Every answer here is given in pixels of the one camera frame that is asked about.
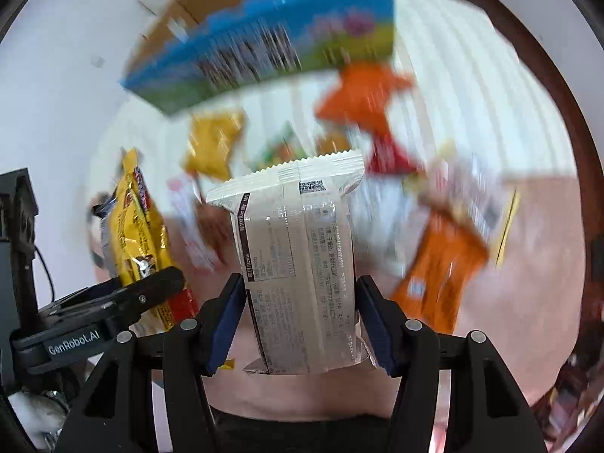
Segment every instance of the black cable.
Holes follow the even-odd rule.
[[[44,258],[42,257],[42,253],[40,252],[40,249],[37,247],[37,245],[34,245],[34,249],[36,254],[40,257],[40,261],[42,262],[42,266],[44,267],[44,271],[46,272],[46,277],[48,278],[48,284],[50,284],[50,303],[53,303],[55,299],[57,299],[57,295],[54,292],[54,284],[52,283],[52,278],[50,277],[50,272],[48,270],[48,267],[46,266],[46,262],[44,261]]]

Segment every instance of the white striped cloth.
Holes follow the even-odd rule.
[[[575,159],[562,116],[514,48],[488,16],[463,0],[396,0],[393,67],[415,75],[411,92],[388,108],[398,141],[429,162],[445,143],[476,153],[494,172],[514,177],[573,176]],[[132,96],[99,143],[91,162],[88,197],[111,188],[120,148],[139,148],[142,169],[159,208],[170,212],[165,184],[179,172],[190,113],[241,107],[248,116],[231,159],[233,176],[249,173],[247,160],[289,121],[314,151],[322,125],[313,110],[338,82],[337,72],[295,75],[224,93],[166,117]],[[352,132],[353,146],[371,151],[369,138]],[[213,182],[204,180],[204,188]]]

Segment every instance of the open box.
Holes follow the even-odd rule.
[[[173,0],[125,86],[173,113],[247,83],[387,59],[392,42],[393,0]]]

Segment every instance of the bolt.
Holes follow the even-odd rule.
[[[117,334],[116,339],[120,344],[125,344],[130,339],[132,339],[132,332],[130,332],[129,330],[123,330],[119,334]]]
[[[180,322],[180,328],[183,330],[193,330],[195,327],[197,327],[197,320],[194,318],[187,318]]]
[[[472,338],[472,340],[474,342],[478,342],[479,344],[482,344],[484,341],[487,340],[487,336],[484,335],[484,333],[482,333],[479,330],[474,330],[471,334],[470,337]]]
[[[419,320],[415,320],[414,318],[410,318],[405,322],[406,328],[409,330],[418,331],[422,329],[422,323]]]

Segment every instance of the black wire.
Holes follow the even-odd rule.
[[[55,299],[57,299],[57,295],[54,292],[54,284],[52,283],[52,278],[50,277],[50,272],[48,270],[48,267],[46,266],[46,262],[44,261],[44,258],[42,257],[42,253],[40,252],[40,249],[37,247],[37,245],[34,245],[34,249],[36,254],[40,257],[40,262],[42,262],[42,266],[44,266],[44,271],[46,272],[46,277],[48,278],[48,284],[50,284],[50,303],[53,303]]]

